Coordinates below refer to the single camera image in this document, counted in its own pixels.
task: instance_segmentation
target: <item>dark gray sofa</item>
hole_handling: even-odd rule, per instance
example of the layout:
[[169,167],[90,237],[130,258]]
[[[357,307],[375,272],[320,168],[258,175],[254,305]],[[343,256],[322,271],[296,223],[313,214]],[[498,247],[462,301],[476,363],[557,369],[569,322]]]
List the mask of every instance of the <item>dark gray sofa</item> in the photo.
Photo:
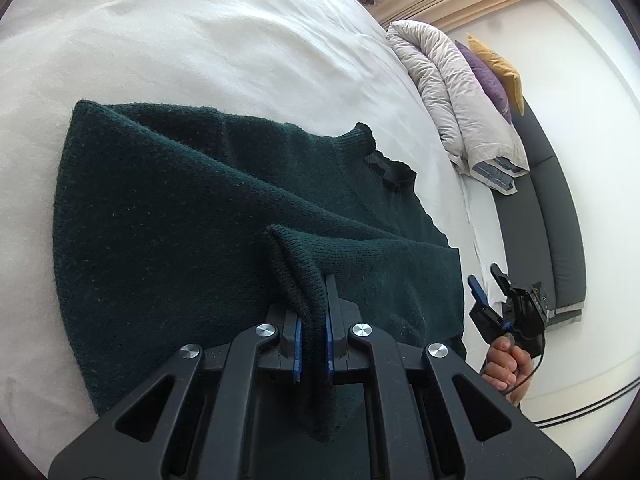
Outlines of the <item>dark gray sofa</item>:
[[536,116],[512,109],[530,172],[518,177],[518,192],[494,192],[502,239],[515,285],[542,282],[550,326],[577,320],[586,296],[586,267],[580,225],[564,173]]

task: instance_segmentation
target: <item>dark green sweater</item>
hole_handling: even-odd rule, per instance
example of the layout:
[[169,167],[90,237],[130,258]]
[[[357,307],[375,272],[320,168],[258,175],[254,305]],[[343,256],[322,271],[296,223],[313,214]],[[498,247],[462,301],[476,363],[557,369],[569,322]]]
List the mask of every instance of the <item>dark green sweater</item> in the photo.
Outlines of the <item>dark green sweater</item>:
[[375,147],[364,124],[318,137],[213,108],[80,101],[53,253],[98,414],[181,345],[227,343],[285,301],[303,320],[298,408],[329,437],[350,408],[321,384],[324,273],[398,341],[460,336],[458,251],[420,206],[415,173]]

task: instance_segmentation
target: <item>folded duvet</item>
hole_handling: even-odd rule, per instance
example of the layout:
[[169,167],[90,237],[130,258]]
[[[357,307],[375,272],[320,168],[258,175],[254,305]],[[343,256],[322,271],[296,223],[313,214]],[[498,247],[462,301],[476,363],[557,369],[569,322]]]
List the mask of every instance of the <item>folded duvet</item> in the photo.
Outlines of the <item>folded duvet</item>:
[[482,90],[456,45],[427,23],[404,20],[386,38],[415,83],[449,159],[503,194],[529,171],[522,141]]

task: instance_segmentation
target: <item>purple pillow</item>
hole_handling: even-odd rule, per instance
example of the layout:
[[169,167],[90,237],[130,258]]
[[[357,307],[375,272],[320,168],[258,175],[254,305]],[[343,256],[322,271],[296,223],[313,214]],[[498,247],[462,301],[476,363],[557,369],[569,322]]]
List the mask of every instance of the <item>purple pillow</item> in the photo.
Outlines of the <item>purple pillow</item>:
[[500,83],[500,80],[495,76],[491,69],[485,65],[482,60],[471,52],[466,46],[459,41],[456,41],[456,47],[465,57],[466,62],[471,67],[471,72],[474,73],[476,79],[480,83],[482,90],[487,95],[491,102],[494,104],[502,116],[507,119],[511,124],[511,110],[509,110],[509,99],[507,92],[504,91],[504,87]]

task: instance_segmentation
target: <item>yellow pillow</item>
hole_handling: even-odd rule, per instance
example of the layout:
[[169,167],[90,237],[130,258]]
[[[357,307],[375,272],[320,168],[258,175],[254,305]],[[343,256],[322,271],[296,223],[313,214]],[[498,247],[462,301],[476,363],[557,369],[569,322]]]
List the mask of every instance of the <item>yellow pillow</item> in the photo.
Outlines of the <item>yellow pillow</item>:
[[521,115],[524,115],[524,98],[522,97],[522,81],[520,74],[511,63],[498,56],[493,50],[481,41],[476,40],[471,34],[467,34],[469,50],[476,54],[487,65],[504,86],[507,97],[514,104]]

